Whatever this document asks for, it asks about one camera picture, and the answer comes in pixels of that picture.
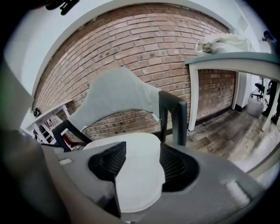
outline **brick wall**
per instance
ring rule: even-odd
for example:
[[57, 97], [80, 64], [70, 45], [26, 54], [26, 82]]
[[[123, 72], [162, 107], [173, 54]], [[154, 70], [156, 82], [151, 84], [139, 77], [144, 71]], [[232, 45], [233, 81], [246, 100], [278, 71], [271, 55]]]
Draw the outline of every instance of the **brick wall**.
[[235, 88], [235, 72], [202, 69], [198, 73], [199, 101], [197, 119], [231, 106]]
[[[82, 104], [89, 81], [126, 66], [141, 80], [185, 99], [189, 116], [190, 77], [183, 62], [196, 57], [195, 44], [203, 36], [227, 31], [209, 16], [172, 5], [141, 4], [110, 11], [74, 32], [57, 50], [40, 79], [33, 108], [45, 112], [73, 99], [68, 105], [72, 114]], [[158, 130], [150, 114], [125, 111], [98, 121], [84, 133], [98, 139]]]

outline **chair backrest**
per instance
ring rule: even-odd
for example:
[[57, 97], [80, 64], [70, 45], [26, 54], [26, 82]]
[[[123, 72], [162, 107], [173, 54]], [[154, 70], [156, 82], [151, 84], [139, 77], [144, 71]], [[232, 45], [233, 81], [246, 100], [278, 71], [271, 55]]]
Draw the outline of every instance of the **chair backrest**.
[[144, 110], [159, 117], [159, 91], [129, 69], [119, 67], [90, 83], [83, 104], [68, 120], [82, 130], [104, 117], [125, 110]]

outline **black vent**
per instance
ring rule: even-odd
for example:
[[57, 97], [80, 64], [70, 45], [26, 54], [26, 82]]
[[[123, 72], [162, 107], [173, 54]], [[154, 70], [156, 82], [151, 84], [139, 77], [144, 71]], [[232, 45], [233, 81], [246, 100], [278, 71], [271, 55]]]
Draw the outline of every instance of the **black vent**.
[[88, 168], [99, 179], [115, 182], [115, 177], [125, 160], [126, 142], [121, 142], [102, 153], [92, 156], [88, 161]]
[[180, 151], [162, 143], [160, 164], [165, 173], [163, 192], [181, 191], [190, 185], [198, 176], [197, 161]]

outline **wooden floor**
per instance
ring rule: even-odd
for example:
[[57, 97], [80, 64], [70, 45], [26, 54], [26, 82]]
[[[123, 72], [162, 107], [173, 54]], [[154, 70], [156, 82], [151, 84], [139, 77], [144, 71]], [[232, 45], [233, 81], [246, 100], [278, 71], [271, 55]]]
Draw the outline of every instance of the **wooden floor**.
[[189, 149], [211, 153], [227, 158], [230, 161], [247, 158], [264, 140], [275, 132], [277, 126], [270, 123], [265, 132], [261, 130], [266, 118], [259, 119], [246, 111], [229, 110], [206, 123], [198, 125], [187, 134], [186, 146]]

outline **table leg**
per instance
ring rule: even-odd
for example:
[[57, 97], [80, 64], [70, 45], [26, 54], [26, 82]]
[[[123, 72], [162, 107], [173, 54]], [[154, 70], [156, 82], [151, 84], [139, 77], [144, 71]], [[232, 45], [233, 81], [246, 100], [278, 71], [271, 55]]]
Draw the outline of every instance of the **table leg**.
[[198, 82], [198, 70], [195, 66], [189, 66], [189, 74], [191, 79], [191, 109], [189, 114], [189, 131], [194, 130], [196, 124], [196, 116], [198, 109], [198, 95], [199, 95], [199, 82]]
[[40, 139], [42, 140], [43, 143], [47, 143], [48, 141], [47, 139], [44, 137], [44, 135], [42, 134], [42, 132], [40, 131], [38, 125], [36, 123], [33, 124], [33, 127], [35, 129], [35, 131], [37, 132], [37, 134], [39, 135]]
[[231, 109], [235, 109], [239, 89], [239, 72], [235, 73], [235, 89]]
[[70, 117], [70, 114], [67, 110], [67, 107], [65, 105], [62, 106], [62, 110], [64, 111], [64, 113], [66, 114], [67, 117]]
[[267, 92], [267, 86], [268, 86], [268, 82], [267, 82], [267, 79], [266, 78], [263, 78], [264, 79], [264, 93], [263, 93], [263, 98], [261, 100], [262, 103], [265, 102], [266, 100], [266, 92]]
[[275, 109], [277, 107], [277, 104], [278, 104], [279, 93], [280, 93], [280, 82], [277, 82], [276, 94], [275, 94], [275, 97], [274, 97], [274, 100], [273, 100], [273, 104], [272, 104], [270, 113], [269, 113], [269, 115], [266, 119], [266, 122], [264, 123], [264, 125], [262, 127], [262, 131], [265, 131], [269, 122], [271, 122], [270, 119], [272, 118], [272, 115], [274, 114], [274, 111], [275, 111]]
[[49, 133], [54, 138], [53, 132], [49, 129], [49, 127], [45, 123], [43, 123], [42, 126], [47, 131], [47, 133]]

